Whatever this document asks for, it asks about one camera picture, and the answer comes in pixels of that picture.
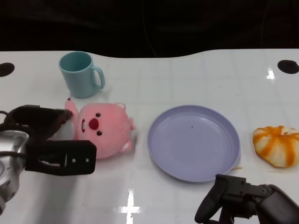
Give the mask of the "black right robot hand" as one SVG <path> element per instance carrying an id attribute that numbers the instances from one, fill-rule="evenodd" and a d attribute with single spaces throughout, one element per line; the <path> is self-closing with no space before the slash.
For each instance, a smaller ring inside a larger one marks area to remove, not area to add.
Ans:
<path id="1" fill-rule="evenodd" d="M 299 206 L 279 187 L 252 185 L 246 178 L 217 174 L 196 214 L 198 224 L 233 224 L 257 216 L 261 224 L 297 224 Z"/>

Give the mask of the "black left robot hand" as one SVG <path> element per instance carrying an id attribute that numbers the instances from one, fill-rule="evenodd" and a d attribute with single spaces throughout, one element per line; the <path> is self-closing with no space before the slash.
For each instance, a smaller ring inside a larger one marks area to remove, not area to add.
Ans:
<path id="1" fill-rule="evenodd" d="M 94 172 L 96 146 L 88 140 L 51 140 L 71 119 L 63 109 L 24 105 L 10 112 L 0 125 L 1 133 L 24 133 L 23 152 L 2 152 L 2 157 L 20 158 L 26 171 L 58 176 L 88 175 Z"/>

